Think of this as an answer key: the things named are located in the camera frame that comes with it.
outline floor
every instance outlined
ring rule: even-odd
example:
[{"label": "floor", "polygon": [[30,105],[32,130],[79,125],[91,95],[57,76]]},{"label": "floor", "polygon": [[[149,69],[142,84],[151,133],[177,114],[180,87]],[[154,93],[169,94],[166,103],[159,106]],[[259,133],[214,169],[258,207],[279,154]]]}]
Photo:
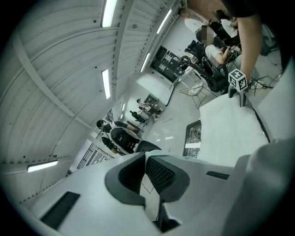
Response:
[{"label": "floor", "polygon": [[[274,51],[267,57],[259,56],[256,68],[260,74],[261,79],[259,80],[262,83],[268,86],[275,86],[281,73],[279,51]],[[196,80],[196,83],[200,82],[193,73],[191,75]],[[189,78],[185,82],[189,86],[194,85],[193,81]],[[200,110],[196,108],[192,97],[179,92],[185,88],[181,83],[175,87],[167,109],[157,122],[149,122],[142,136],[143,139],[154,143],[163,151],[179,155],[183,154],[186,127],[200,119]],[[248,92],[247,98],[255,108],[267,96],[271,89],[257,89],[254,91],[254,86],[252,89]],[[204,93],[208,95],[206,100],[204,100],[205,103],[214,99],[214,96],[209,92],[204,90]],[[154,221],[158,215],[159,195],[146,175],[142,180],[140,194],[146,198],[146,214],[148,218]]]}]

